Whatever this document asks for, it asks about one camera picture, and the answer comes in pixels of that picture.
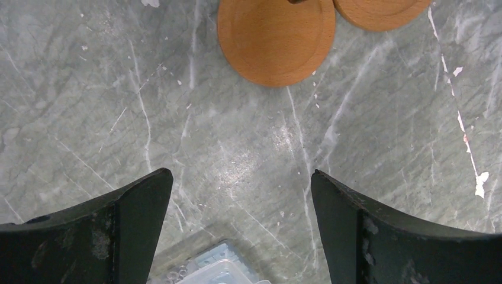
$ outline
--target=round wooden plate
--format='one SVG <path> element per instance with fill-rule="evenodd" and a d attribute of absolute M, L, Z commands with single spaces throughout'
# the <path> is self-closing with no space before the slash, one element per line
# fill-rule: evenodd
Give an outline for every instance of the round wooden plate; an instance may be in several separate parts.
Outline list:
<path fill-rule="evenodd" d="M 353 25 L 369 31 L 402 27 L 418 17 L 430 0 L 333 0 L 338 12 Z"/>
<path fill-rule="evenodd" d="M 221 0 L 218 39 L 230 65 L 251 82 L 297 83 L 326 58 L 334 39 L 332 0 Z"/>

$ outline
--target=wooden plate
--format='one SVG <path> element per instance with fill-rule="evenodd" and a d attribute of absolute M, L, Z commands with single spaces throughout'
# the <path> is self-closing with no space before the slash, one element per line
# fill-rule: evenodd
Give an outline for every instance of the wooden plate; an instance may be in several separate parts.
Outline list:
<path fill-rule="evenodd" d="M 332 0 L 221 0 L 218 39 L 230 65 L 251 82 L 297 83 L 326 58 L 334 39 Z"/>
<path fill-rule="evenodd" d="M 418 17 L 430 0 L 333 0 L 338 12 L 353 25 L 369 31 L 402 27 Z"/>

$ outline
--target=clear plastic container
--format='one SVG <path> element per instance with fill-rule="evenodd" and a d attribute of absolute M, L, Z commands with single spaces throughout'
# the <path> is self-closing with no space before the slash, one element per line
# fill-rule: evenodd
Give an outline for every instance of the clear plastic container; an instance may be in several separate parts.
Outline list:
<path fill-rule="evenodd" d="M 253 284 L 230 260 L 219 260 L 188 275 L 178 284 Z M 270 284 L 267 280 L 257 284 Z"/>

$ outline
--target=brown wooden coaster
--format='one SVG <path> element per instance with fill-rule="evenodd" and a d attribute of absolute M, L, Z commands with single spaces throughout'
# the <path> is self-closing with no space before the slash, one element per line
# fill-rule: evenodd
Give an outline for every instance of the brown wooden coaster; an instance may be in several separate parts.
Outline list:
<path fill-rule="evenodd" d="M 351 24 L 369 31 L 402 27 L 418 17 L 430 0 L 333 0 Z"/>
<path fill-rule="evenodd" d="M 221 0 L 218 38 L 230 65 L 251 82 L 288 86 L 309 77 L 334 39 L 332 0 Z"/>

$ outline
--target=marble countertop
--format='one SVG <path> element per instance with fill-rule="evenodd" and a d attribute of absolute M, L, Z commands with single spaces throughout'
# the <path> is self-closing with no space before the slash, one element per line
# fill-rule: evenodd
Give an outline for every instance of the marble countertop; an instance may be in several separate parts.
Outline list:
<path fill-rule="evenodd" d="M 2 1 L 0 223 L 167 167 L 152 273 L 226 238 L 272 283 L 329 283 L 320 169 L 408 214 L 502 232 L 502 2 L 436 1 L 387 33 L 337 15 L 315 74 L 275 89 L 227 64 L 217 8 Z"/>

